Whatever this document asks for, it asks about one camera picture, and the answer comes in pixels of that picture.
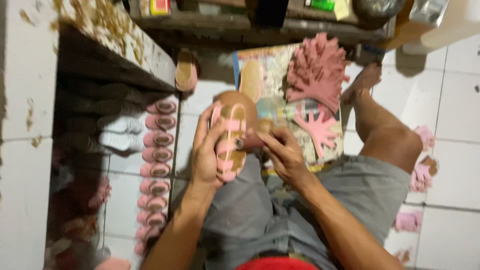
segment foot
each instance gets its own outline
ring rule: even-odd
[[[382,66],[377,63],[371,63],[366,66],[355,78],[352,85],[342,94],[340,100],[343,104],[349,105],[364,90],[369,91],[374,85],[381,82]]]

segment white tile floor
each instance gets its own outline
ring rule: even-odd
[[[479,42],[480,35],[438,50],[426,58],[389,52],[384,60],[383,80],[372,90],[373,98],[407,126],[415,128],[427,124],[438,138],[431,152],[440,163],[433,188],[427,194],[408,194],[401,208],[402,211],[424,211],[421,232],[396,233],[391,230],[385,242],[385,248],[392,254],[409,251],[409,267],[478,270],[480,266],[480,171],[477,165],[477,156],[480,155],[480,93],[475,90],[475,86],[480,85]],[[174,168],[179,179],[189,178],[190,150],[198,116],[215,95],[234,88],[229,57],[210,53],[200,59],[203,74],[197,90],[181,104]],[[347,68],[347,74],[353,80],[360,70],[352,65]],[[354,114],[344,121],[348,122],[344,133],[345,153],[356,155],[363,143],[355,132]],[[134,266],[138,266],[139,258],[132,254],[132,233],[136,225],[130,222],[134,221],[135,209],[126,204],[129,200],[136,200],[138,194],[127,193],[131,193],[130,185],[138,187],[140,179],[123,174],[125,170],[121,168],[119,166],[115,174],[110,173],[113,192],[107,203],[105,245],[110,247],[113,255],[129,258]]]

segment pink cut-out strap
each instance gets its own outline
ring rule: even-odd
[[[308,114],[308,122],[302,118],[301,114],[297,112],[293,118],[293,120],[306,132],[312,136],[312,141],[315,146],[315,150],[317,151],[318,158],[321,159],[324,156],[324,151],[322,148],[322,144],[333,148],[335,147],[335,143],[331,141],[331,139],[336,138],[337,134],[329,131],[328,129],[336,123],[335,118],[330,118],[325,122],[322,122],[325,113],[322,111],[318,115],[317,120],[314,119],[313,112],[309,112]]]
[[[423,212],[399,212],[395,220],[395,230],[397,232],[420,232],[423,221]]]
[[[414,131],[420,136],[423,143],[423,151],[428,151],[430,147],[435,146],[435,136],[427,125],[418,126]]]
[[[410,181],[410,190],[413,192],[426,192],[432,186],[433,178],[430,175],[430,166],[422,163],[415,164]]]
[[[220,118],[220,113],[222,112],[222,108],[223,108],[222,104],[218,104],[213,108],[212,120],[210,121],[211,126],[213,126]]]
[[[233,132],[237,132],[240,130],[240,123],[245,121],[240,121],[240,120],[225,120],[225,125],[227,126],[227,130],[231,130]]]

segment white sneaker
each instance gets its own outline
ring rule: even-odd
[[[96,122],[96,126],[106,132],[140,133],[144,124],[131,116],[105,116]]]
[[[94,137],[87,133],[67,132],[57,139],[64,147],[74,148],[84,153],[111,154],[112,151],[102,146]]]
[[[101,100],[95,103],[95,112],[101,115],[139,115],[143,111],[128,101]]]
[[[99,142],[103,146],[111,147],[119,151],[140,152],[144,148],[143,141],[131,134],[116,134],[104,132],[100,134]]]
[[[102,99],[127,100],[146,105],[149,102],[147,95],[138,89],[121,83],[104,85],[99,89]]]

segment floor tile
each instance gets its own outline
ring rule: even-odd
[[[98,225],[98,230],[103,233],[105,231],[105,213],[107,209],[107,204],[104,203],[98,210],[97,214],[97,225]]]
[[[185,194],[185,190],[187,189],[189,183],[189,179],[175,178],[173,180],[170,207],[172,213],[175,212],[178,206],[180,206],[180,202],[183,199],[183,195]]]
[[[198,116],[183,114],[180,120],[179,141],[176,153],[175,175],[190,177],[193,138],[197,128]]]
[[[235,90],[235,85],[220,81],[199,80],[195,92],[182,101],[182,113],[202,114],[213,103],[216,95],[227,90]]]
[[[140,197],[142,177],[109,173],[112,191],[105,213],[105,232],[122,236],[135,237],[140,225],[137,223],[137,200]]]
[[[426,207],[415,267],[478,270],[480,213]]]
[[[388,51],[382,64],[401,68],[444,69],[447,47],[433,51],[427,55],[405,54],[401,48]]]
[[[480,35],[448,46],[445,70],[480,74]]]
[[[436,136],[480,142],[480,76],[445,72]]]
[[[356,132],[343,133],[343,152],[345,155],[357,156],[363,148],[363,142]]]
[[[43,265],[52,140],[3,142],[0,147],[2,269]]]
[[[434,131],[442,77],[443,72],[431,70],[407,77],[395,67],[384,67],[381,83],[373,88],[373,99],[410,128],[426,124]]]
[[[480,145],[436,141],[433,153],[440,169],[428,191],[427,204],[480,209]]]
[[[355,62],[345,68],[345,75],[350,76],[350,81],[348,83],[342,82],[342,91],[345,91],[353,83],[353,81],[355,81],[355,78],[358,76],[358,74],[360,74],[362,70],[363,66],[360,66]]]
[[[423,207],[402,205],[400,212],[423,211]],[[388,237],[385,239],[384,248],[392,255],[396,256],[399,252],[408,251],[410,260],[404,264],[406,267],[415,266],[415,258],[417,256],[417,245],[419,233],[397,232],[394,228],[390,229]]]
[[[142,256],[133,252],[137,242],[133,239],[124,239],[105,235],[105,247],[110,249],[112,257],[126,259],[130,262],[130,270],[138,270],[143,261]]]

